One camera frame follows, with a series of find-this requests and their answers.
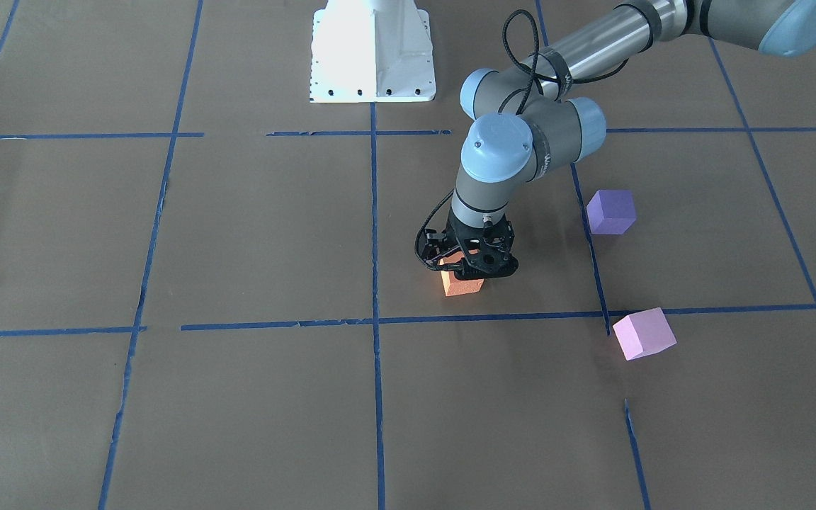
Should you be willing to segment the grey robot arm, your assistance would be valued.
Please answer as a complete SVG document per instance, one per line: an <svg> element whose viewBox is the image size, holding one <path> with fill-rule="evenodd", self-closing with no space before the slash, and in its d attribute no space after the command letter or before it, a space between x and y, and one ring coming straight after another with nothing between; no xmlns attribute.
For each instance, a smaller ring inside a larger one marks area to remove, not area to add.
<svg viewBox="0 0 816 510"><path fill-rule="evenodd" d="M732 43L763 55L793 57L816 46L816 1L621 1L552 45L540 43L531 12L532 52L511 67L479 69L464 81L460 106L472 125L456 182L443 198L443 230L426 224L415 254L427 270L460 281L504 278L518 268L506 210L521 184L575 164L603 145L606 116L595 101L570 97L577 85L614 77L632 57L682 35Z"/></svg>

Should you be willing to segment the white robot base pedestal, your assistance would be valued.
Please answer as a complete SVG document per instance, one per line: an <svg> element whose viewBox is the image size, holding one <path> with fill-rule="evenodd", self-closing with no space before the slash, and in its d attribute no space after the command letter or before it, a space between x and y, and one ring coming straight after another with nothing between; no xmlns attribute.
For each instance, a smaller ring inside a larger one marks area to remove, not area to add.
<svg viewBox="0 0 816 510"><path fill-rule="evenodd" d="M328 1L312 29L311 103L434 100L430 16L414 1Z"/></svg>

